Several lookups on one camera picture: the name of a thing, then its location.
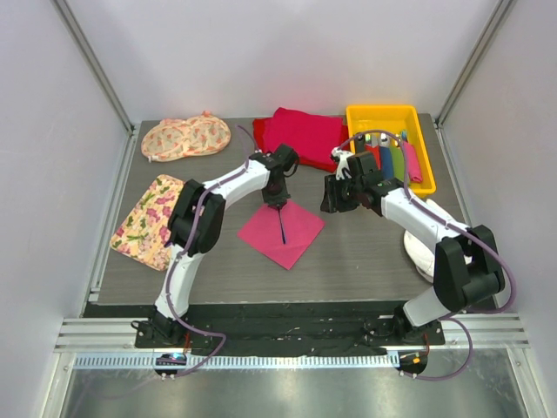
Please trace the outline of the pink paper napkin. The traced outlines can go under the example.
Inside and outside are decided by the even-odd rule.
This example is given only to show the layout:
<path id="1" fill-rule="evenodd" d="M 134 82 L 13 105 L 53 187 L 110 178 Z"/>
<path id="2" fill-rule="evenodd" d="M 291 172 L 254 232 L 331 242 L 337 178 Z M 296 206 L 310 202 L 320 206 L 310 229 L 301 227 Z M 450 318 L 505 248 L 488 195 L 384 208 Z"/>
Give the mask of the pink paper napkin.
<path id="1" fill-rule="evenodd" d="M 318 237 L 325 221 L 289 201 L 282 209 L 262 205 L 237 236 L 270 260 L 290 270 Z"/>

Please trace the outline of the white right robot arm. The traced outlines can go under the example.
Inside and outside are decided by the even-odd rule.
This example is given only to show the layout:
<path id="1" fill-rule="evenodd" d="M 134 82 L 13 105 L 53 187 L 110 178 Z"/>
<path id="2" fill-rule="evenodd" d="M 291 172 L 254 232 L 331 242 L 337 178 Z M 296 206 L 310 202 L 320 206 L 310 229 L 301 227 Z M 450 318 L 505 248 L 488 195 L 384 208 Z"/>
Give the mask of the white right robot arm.
<path id="1" fill-rule="evenodd" d="M 348 212 L 363 206 L 402 226 L 433 253 L 432 286 L 394 311 L 397 340 L 414 343 L 433 321 L 505 289 L 488 228 L 457 222 L 425 204 L 399 179 L 385 179 L 370 152 L 354 154 L 336 148 L 332 160 L 338 167 L 325 177 L 321 211 Z"/>

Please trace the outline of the iridescent purple knife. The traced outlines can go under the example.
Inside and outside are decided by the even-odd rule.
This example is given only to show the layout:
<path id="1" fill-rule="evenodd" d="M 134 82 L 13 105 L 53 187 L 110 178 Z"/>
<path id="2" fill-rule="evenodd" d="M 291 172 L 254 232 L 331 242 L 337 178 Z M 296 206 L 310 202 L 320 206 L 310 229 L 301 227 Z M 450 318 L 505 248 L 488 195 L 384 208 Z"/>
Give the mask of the iridescent purple knife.
<path id="1" fill-rule="evenodd" d="M 286 238 L 286 233 L 285 233 L 285 224 L 284 224 L 284 220 L 283 220 L 283 216 L 282 216 L 282 209 L 279 208 L 277 210 L 278 212 L 278 220 L 279 220 L 279 226 L 280 226 L 280 232 L 281 232 L 281 239 L 282 239 L 282 243 L 284 245 L 286 245 L 287 243 L 287 238 Z"/>

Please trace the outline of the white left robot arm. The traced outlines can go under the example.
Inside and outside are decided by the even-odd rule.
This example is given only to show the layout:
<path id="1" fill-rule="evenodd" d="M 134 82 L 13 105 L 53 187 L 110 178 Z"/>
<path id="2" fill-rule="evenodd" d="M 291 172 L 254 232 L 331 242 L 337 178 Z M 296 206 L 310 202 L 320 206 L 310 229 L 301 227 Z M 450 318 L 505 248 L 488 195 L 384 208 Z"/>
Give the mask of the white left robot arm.
<path id="1" fill-rule="evenodd" d="M 264 204 L 279 213 L 290 198 L 286 179 L 298 163 L 298 154 L 280 145 L 275 152 L 253 153 L 239 168 L 217 179 L 185 183 L 168 221 L 171 259 L 151 316 L 159 321 L 154 334 L 163 345 L 176 347 L 184 340 L 185 325 L 177 318 L 189 309 L 193 282 L 201 261 L 220 238 L 226 209 L 261 192 Z"/>

